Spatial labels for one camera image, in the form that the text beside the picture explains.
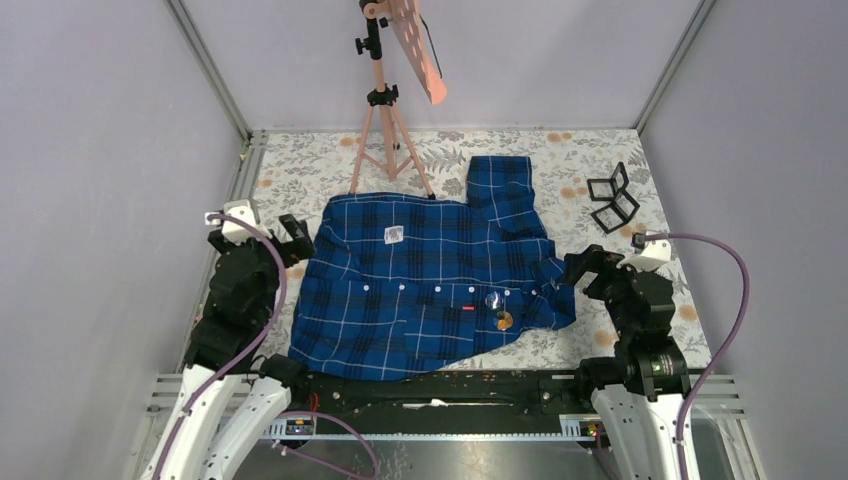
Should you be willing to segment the black jewelry box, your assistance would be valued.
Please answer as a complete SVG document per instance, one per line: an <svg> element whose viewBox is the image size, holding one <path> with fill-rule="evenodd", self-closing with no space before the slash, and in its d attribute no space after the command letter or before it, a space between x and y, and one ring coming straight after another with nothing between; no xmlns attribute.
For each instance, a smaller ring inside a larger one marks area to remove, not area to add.
<svg viewBox="0 0 848 480"><path fill-rule="evenodd" d="M628 225L640 209L639 202L627 191L619 191L609 204L590 213L605 234Z"/></svg>

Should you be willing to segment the blue plaid shirt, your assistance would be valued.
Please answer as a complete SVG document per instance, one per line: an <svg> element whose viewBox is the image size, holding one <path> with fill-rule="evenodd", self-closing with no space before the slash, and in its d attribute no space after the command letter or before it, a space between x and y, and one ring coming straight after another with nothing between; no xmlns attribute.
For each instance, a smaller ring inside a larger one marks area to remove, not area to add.
<svg viewBox="0 0 848 480"><path fill-rule="evenodd" d="M475 156L464 202L400 193L326 204L294 307L288 356L312 371L395 381L576 319L564 261L535 211L532 164ZM485 295L514 319L495 327Z"/></svg>

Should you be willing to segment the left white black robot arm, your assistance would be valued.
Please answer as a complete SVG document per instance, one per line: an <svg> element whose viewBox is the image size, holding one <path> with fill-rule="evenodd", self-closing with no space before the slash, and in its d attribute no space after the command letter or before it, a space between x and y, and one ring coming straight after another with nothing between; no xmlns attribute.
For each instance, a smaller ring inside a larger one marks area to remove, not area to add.
<svg viewBox="0 0 848 480"><path fill-rule="evenodd" d="M219 426L254 356L276 323L286 297L286 270L311 258L305 222L279 218L290 239L280 241L248 206L207 216L207 240L217 251L209 291L184 356L180 389L144 479L229 479L272 417L309 401L301 366L271 356L256 371L246 404Z"/></svg>

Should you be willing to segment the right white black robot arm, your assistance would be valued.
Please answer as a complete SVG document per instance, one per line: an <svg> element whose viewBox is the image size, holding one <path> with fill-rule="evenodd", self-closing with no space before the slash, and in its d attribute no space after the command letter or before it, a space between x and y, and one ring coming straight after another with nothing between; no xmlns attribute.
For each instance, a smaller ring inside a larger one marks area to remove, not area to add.
<svg viewBox="0 0 848 480"><path fill-rule="evenodd" d="M594 279L583 294L598 300L618 340L610 357L580 362L573 396L597 412L622 479L697 479L691 415L685 401L691 378L671 334L676 312L672 282L659 274L671 259L665 239L639 240L630 256L591 245L565 256L564 282Z"/></svg>

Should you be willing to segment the floral table mat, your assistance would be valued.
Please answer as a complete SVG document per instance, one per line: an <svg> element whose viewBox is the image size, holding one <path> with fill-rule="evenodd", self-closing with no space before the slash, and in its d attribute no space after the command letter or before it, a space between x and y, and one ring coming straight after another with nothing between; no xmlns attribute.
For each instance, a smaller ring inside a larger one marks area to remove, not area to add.
<svg viewBox="0 0 848 480"><path fill-rule="evenodd" d="M560 258L580 252L590 244L630 253L637 231L670 231L666 209L635 130L437 130L411 131L430 185L438 199L464 202L469 160L475 155L528 156L533 168L535 209ZM348 192L359 133L272 133L265 145L257 173L253 174L251 203L266 228L283 238L277 217L293 214L307 220L313 236L328 200ZM619 230L605 234L590 217L599 208L590 200L587 179L608 177L619 162L625 164L627 191L640 204L635 218ZM360 171L358 192L398 192L424 195L421 179L412 166L395 180L367 160ZM672 334L688 366L709 363L707 345L694 301L677 253L659 273L674 282L675 317ZM286 354L290 344L293 309L307 262L287 271L285 307L268 335L260 354ZM557 332L531 330L508 346L456 362L446 370L573 369L580 360L612 356L618 339L601 302L578 292L577 322Z"/></svg>

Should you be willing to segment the pink tripod stand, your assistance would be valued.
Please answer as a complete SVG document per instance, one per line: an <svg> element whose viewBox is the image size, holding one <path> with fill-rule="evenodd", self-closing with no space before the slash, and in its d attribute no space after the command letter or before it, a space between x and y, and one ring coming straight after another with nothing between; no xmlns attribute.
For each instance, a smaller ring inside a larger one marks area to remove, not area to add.
<svg viewBox="0 0 848 480"><path fill-rule="evenodd" d="M421 157L413 144L410 131L398 106L399 89L389 84L385 78L382 32L386 28L392 29L389 23L388 1L360 1L358 6L366 22L366 35L357 38L355 45L359 55L367 54L371 60L374 88L366 96L365 119L348 192L350 194L357 192L364 161L373 164L391 180L396 179L399 173L412 165L419 174L427 197L433 200L436 194L430 185ZM374 158L366 151L367 139L372 130L375 115L379 116L382 127L384 161Z"/></svg>

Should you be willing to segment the pink perforated board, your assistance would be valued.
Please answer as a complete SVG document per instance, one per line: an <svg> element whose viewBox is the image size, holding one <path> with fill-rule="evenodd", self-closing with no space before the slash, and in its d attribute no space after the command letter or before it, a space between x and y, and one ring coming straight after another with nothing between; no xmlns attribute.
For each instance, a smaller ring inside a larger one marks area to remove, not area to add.
<svg viewBox="0 0 848 480"><path fill-rule="evenodd" d="M389 0L390 25L410 66L432 105L442 103L448 93L437 66L430 54L430 36L422 20L416 0Z"/></svg>

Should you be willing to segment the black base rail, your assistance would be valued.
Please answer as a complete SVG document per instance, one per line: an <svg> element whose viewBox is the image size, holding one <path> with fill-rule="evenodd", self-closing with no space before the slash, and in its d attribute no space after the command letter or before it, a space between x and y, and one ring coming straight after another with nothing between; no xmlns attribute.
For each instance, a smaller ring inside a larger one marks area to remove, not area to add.
<svg viewBox="0 0 848 480"><path fill-rule="evenodd" d="M308 373L293 389L292 409L347 420L414 415L467 417L553 416L593 420L600 415L577 395L571 370L449 370L400 381L355 381Z"/></svg>

